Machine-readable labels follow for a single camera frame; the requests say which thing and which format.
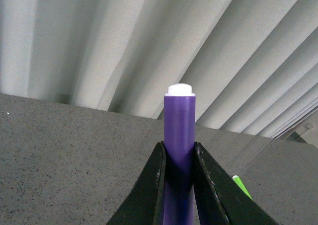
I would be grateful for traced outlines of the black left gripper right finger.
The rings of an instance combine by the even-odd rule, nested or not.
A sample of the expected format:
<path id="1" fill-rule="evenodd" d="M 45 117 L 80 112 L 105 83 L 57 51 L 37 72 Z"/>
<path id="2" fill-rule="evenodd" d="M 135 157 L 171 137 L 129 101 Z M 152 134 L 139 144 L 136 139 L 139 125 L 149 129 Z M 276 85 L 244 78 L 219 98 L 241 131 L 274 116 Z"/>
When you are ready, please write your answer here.
<path id="1" fill-rule="evenodd" d="M 193 166 L 194 194 L 200 224 L 278 224 L 239 188 L 201 143 L 195 143 Z"/>

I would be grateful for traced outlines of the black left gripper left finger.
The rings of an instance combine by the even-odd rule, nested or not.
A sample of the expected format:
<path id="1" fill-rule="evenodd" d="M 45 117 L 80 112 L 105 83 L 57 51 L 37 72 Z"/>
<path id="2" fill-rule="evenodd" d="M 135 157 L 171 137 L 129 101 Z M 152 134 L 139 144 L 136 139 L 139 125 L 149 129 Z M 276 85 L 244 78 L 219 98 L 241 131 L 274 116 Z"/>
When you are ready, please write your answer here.
<path id="1" fill-rule="evenodd" d="M 166 155 L 163 142 L 154 147 L 131 192 L 108 225 L 162 225 Z"/>

